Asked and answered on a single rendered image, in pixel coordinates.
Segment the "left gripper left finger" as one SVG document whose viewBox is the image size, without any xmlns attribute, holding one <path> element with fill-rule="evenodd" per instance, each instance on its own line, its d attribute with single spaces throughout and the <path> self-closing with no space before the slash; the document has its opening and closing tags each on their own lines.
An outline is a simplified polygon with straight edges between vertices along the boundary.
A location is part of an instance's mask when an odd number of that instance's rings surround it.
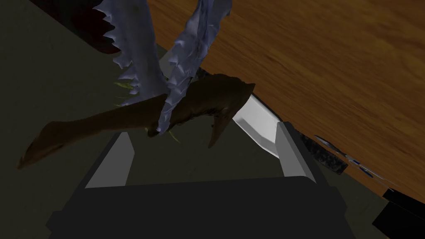
<svg viewBox="0 0 425 239">
<path fill-rule="evenodd" d="M 114 134 L 77 188 L 126 185 L 134 155 L 135 151 L 128 133 Z"/>
</svg>

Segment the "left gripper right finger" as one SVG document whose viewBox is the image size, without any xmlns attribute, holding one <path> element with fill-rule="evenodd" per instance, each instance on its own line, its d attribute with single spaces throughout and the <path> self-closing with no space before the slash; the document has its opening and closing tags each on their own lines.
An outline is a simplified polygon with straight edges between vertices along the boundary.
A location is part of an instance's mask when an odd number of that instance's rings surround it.
<svg viewBox="0 0 425 239">
<path fill-rule="evenodd" d="M 320 169 L 291 123 L 277 123 L 275 146 L 285 177 L 303 176 L 320 182 Z"/>
</svg>

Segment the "thin silver blue-marked rod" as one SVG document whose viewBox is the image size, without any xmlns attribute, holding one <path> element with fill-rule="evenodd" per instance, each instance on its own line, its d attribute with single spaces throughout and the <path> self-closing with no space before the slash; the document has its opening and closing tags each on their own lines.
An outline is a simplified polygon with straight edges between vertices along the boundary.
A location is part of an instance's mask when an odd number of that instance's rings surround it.
<svg viewBox="0 0 425 239">
<path fill-rule="evenodd" d="M 363 171 L 366 175 L 368 175 L 370 178 L 373 178 L 374 180 L 376 180 L 377 182 L 379 182 L 380 184 L 382 184 L 383 186 L 385 186 L 387 189 L 389 189 L 391 192 L 394 192 L 394 189 L 390 188 L 389 186 L 387 186 L 385 183 L 383 183 L 384 181 L 390 182 L 391 184 L 397 186 L 396 184 L 394 184 L 393 182 L 389 181 L 386 178 L 383 178 L 382 176 L 376 174 L 375 172 L 371 171 L 369 168 L 365 167 L 364 164 L 361 164 L 360 162 L 358 162 L 356 159 L 354 159 L 353 157 L 351 157 L 350 155 L 342 152 L 340 149 L 338 149 L 336 146 L 334 146 L 331 142 L 325 140 L 324 138 L 315 135 L 315 138 L 320 141 L 322 144 L 326 145 L 327 147 L 329 147 L 330 149 L 332 149 L 335 153 L 340 154 L 341 156 L 343 156 L 344 158 L 348 159 L 348 161 L 352 164 L 352 165 L 356 165 L 356 167 L 358 167 L 361 171 Z"/>
</svg>

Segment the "dark grey table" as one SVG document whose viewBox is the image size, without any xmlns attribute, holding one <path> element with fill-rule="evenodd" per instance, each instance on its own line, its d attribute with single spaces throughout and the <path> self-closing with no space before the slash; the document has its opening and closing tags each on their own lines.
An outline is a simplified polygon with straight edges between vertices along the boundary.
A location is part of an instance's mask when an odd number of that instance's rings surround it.
<svg viewBox="0 0 425 239">
<path fill-rule="evenodd" d="M 29 0 L 0 0 L 0 239 L 48 239 L 46 222 L 70 199 L 111 140 L 104 132 L 24 170 L 16 164 L 41 128 L 114 109 L 120 68 Z M 231 122 L 208 148 L 211 117 L 148 138 L 128 135 L 128 185 L 282 176 L 276 157 Z"/>
</svg>

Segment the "brown winged figure pale wings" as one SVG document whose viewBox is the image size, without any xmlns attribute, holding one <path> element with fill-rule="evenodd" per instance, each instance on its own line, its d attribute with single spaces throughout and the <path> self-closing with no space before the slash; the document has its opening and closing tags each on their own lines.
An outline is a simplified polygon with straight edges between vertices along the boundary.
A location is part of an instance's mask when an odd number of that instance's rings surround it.
<svg viewBox="0 0 425 239">
<path fill-rule="evenodd" d="M 145 128 L 149 137 L 195 117 L 212 116 L 209 147 L 248 101 L 255 84 L 225 74 L 196 73 L 230 14 L 232 0 L 198 0 L 171 49 L 170 76 L 160 69 L 147 0 L 30 0 L 97 51 L 112 54 L 130 80 L 134 98 L 119 108 L 68 122 L 46 124 L 18 161 L 28 167 L 76 141 L 103 131 Z"/>
</svg>

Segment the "black box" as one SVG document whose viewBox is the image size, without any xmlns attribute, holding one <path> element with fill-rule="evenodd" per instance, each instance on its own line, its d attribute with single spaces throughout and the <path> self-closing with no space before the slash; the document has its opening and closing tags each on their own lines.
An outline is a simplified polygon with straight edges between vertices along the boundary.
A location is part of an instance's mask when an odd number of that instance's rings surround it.
<svg viewBox="0 0 425 239">
<path fill-rule="evenodd" d="M 383 198 L 388 204 L 372 222 L 389 239 L 425 239 L 425 204 L 395 189 Z"/>
</svg>

